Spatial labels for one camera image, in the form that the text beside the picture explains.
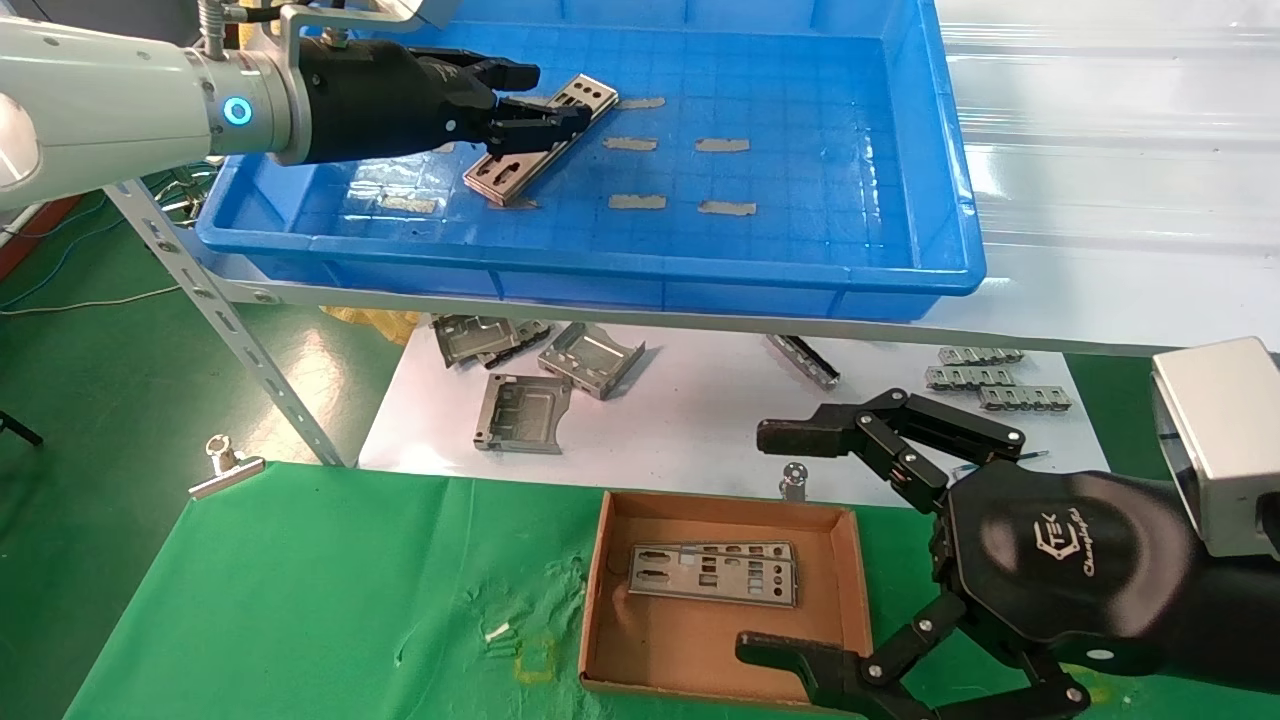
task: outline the green cloth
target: green cloth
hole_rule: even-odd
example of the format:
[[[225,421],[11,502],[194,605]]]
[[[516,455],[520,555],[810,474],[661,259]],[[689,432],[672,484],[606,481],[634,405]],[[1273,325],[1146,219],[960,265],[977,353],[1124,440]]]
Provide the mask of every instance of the green cloth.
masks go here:
[[[796,717],[582,691],[582,592],[600,496],[273,464],[187,506],[67,717]],[[858,520],[872,624],[884,638],[937,593],[929,523],[882,507],[858,509]],[[1280,698],[1268,696],[1080,676],[1097,720],[1225,708],[1280,716]],[[931,703],[1024,683],[959,633],[909,679]]]

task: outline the gray tape strip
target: gray tape strip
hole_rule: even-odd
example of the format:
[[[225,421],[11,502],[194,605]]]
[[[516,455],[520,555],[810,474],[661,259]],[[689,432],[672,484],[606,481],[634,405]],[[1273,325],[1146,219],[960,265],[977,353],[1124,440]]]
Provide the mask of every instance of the gray tape strip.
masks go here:
[[[649,108],[662,108],[666,104],[666,97],[636,97],[635,100],[620,100],[618,110],[646,110]]]
[[[658,138],[655,137],[605,137],[604,146],[609,150],[657,150]]]
[[[703,200],[698,204],[699,213],[710,215],[754,215],[755,202],[723,202],[721,200]]]
[[[609,208],[614,210],[662,210],[667,206],[666,195],[611,195]]]
[[[726,140],[722,137],[704,137],[694,143],[694,150],[699,152],[745,152],[751,149],[750,140]]]

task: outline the blue cable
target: blue cable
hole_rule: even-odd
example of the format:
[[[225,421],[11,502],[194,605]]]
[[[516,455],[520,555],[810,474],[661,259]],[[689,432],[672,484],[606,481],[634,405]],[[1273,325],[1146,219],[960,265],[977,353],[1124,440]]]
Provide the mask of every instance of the blue cable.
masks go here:
[[[115,220],[114,223],[106,225],[105,228],[99,228],[96,231],[87,232],[87,233],[77,237],[76,240],[73,240],[72,243],[67,246],[67,250],[63,251],[63,256],[61,256],[60,260],[58,260],[58,264],[54,265],[54,269],[50,270],[47,275],[45,275],[45,279],[42,279],[38,283],[36,283],[27,292],[19,295],[18,297],[14,297],[13,300],[9,300],[4,305],[0,305],[0,310],[8,310],[8,309],[13,307],[14,305],[17,305],[17,304],[22,302],[23,300],[31,297],[36,292],[40,292],[41,288],[44,288],[45,286],[47,286],[54,279],[54,275],[56,275],[58,272],[61,270],[63,266],[67,264],[67,259],[72,256],[72,251],[76,250],[76,246],[79,245],[81,241],[83,241],[84,238],[92,237],[95,234],[100,234],[100,233],[104,233],[104,232],[108,232],[108,231],[113,231],[113,229],[120,227],[120,224],[123,224],[123,223],[124,223],[124,218],[120,218],[119,220]]]

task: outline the white table surface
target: white table surface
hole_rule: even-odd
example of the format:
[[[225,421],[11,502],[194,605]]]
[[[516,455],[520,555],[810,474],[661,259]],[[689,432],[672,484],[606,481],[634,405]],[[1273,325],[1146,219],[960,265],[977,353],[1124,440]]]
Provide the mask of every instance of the white table surface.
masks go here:
[[[558,324],[557,331],[564,325]],[[832,392],[818,389],[759,334],[604,325],[623,345],[648,345],[627,377],[630,386],[605,402],[573,391],[557,433],[563,455],[483,452],[472,445],[490,372],[445,369],[434,332],[410,340],[383,400],[360,466],[402,473],[461,475],[573,486],[777,497],[782,468],[809,468],[808,497],[817,501],[905,506],[861,462],[792,459],[755,450],[765,418],[808,418],[822,402],[861,402],[890,387],[923,392],[977,410],[975,393],[924,389],[924,369],[937,347],[847,340],[812,340],[842,373]],[[498,369],[543,375],[530,350]],[[1079,393],[1060,354],[1029,352],[1010,369],[1021,384],[1057,384],[1076,404],[1066,413],[988,414],[1027,433],[1025,448],[1050,450],[1027,461],[1046,471],[1106,469]],[[924,451],[945,470],[959,460]]]

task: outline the blue plastic tray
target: blue plastic tray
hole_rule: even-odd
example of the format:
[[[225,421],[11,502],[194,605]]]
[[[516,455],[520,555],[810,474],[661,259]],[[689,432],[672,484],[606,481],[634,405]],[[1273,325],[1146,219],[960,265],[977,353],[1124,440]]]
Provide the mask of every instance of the blue plastic tray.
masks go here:
[[[397,38],[536,63],[529,95],[582,72],[666,104],[612,110],[530,187],[534,210],[467,188],[483,149],[466,145],[319,167],[234,159],[197,224],[209,247],[337,287],[877,320],[916,319],[986,273],[931,1],[466,0],[448,29]],[[614,136],[658,149],[605,149]],[[750,150],[696,152],[703,137]],[[612,210],[614,193],[667,208]],[[703,214],[704,200],[756,214]]]

